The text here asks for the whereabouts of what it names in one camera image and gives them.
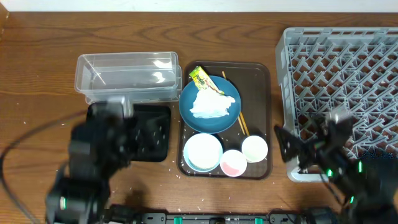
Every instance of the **wooden table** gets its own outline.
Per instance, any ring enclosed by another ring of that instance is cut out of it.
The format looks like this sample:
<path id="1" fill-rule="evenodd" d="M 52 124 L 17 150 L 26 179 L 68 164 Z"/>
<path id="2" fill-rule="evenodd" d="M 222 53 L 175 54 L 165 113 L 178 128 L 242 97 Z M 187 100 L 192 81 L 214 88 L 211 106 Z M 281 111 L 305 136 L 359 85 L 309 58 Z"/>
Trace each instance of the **wooden table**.
<path id="1" fill-rule="evenodd" d="M 397 14 L 12 12 L 0 42 L 0 147 L 50 119 L 87 107 L 73 88 L 81 54 L 175 51 L 183 68 L 198 59 L 262 63 L 271 72 L 269 106 L 275 125 L 283 124 L 275 47 L 284 29 L 391 26 L 398 26 Z M 180 116 L 177 107 L 172 110 L 176 119 L 168 157 L 160 163 L 134 162 L 117 173 L 111 180 L 111 203 L 171 213 L 253 214 L 323 205 L 339 209 L 323 184 L 296 184 L 287 178 L 274 135 L 274 168 L 265 181 L 185 177 L 175 164 Z M 41 220 L 56 170 L 68 159 L 76 122 L 23 142 L 5 161 L 11 189 Z M 28 222 L 2 190 L 0 220 Z"/>

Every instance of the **white wall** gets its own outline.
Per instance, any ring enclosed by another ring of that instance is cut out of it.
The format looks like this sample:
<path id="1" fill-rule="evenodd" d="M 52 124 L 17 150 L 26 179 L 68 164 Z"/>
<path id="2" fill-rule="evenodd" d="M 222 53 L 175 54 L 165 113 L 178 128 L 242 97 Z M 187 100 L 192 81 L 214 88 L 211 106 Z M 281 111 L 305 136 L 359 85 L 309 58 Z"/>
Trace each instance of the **white wall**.
<path id="1" fill-rule="evenodd" d="M 0 0 L 12 11 L 398 12 L 398 0 Z"/>

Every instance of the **tray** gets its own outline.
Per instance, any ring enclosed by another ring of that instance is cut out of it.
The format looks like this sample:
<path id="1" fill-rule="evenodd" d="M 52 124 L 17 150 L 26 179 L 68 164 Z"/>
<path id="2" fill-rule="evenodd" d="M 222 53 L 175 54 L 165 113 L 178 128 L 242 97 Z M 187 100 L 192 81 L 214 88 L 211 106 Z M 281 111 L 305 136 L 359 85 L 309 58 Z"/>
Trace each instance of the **tray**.
<path id="1" fill-rule="evenodd" d="M 344 148 L 350 158 L 398 157 L 397 28 L 288 28 L 276 62 L 285 128 L 312 139 L 308 116 L 343 107 L 356 118 Z M 321 181 L 293 162 L 293 181 Z"/>
<path id="2" fill-rule="evenodd" d="M 245 173 L 233 178 L 249 180 L 265 179 L 272 171 L 271 87 L 268 69 L 259 63 L 196 61 L 189 64 L 185 69 L 183 75 L 184 86 L 192 81 L 189 73 L 198 65 L 205 69 L 209 75 L 222 77 L 221 72 L 225 72 L 227 79 L 235 85 L 241 96 L 242 113 L 250 135 L 263 137 L 268 145 L 269 150 L 266 159 L 253 164 L 248 163 Z M 199 173 L 191 170 L 185 164 L 182 152 L 186 141 L 198 132 L 194 131 L 182 120 L 180 133 L 177 167 L 183 174 L 192 177 L 232 178 L 226 176 L 220 166 L 207 173 Z M 215 136 L 220 140 L 224 150 L 241 150 L 242 142 L 247 137 L 243 135 L 238 121 L 226 131 L 215 134 Z"/>

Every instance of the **clear plastic container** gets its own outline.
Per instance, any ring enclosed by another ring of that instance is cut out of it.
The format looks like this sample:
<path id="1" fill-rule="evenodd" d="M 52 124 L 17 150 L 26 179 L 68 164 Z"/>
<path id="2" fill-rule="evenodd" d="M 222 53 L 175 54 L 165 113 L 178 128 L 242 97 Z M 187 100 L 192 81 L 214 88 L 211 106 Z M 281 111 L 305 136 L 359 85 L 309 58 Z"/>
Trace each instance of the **clear plastic container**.
<path id="1" fill-rule="evenodd" d="M 81 55 L 75 90 L 87 103 L 127 98 L 130 102 L 178 101 L 182 71 L 175 52 Z"/>

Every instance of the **white cup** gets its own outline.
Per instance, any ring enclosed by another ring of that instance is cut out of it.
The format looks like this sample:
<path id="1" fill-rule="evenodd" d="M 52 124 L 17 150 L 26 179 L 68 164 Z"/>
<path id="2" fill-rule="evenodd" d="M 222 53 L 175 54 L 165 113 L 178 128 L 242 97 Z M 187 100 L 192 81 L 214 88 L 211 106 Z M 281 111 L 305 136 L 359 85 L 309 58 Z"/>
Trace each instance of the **white cup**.
<path id="1" fill-rule="evenodd" d="M 248 163 L 260 162 L 268 154 L 268 145 L 262 137 L 249 136 L 242 143 L 242 153 Z"/>

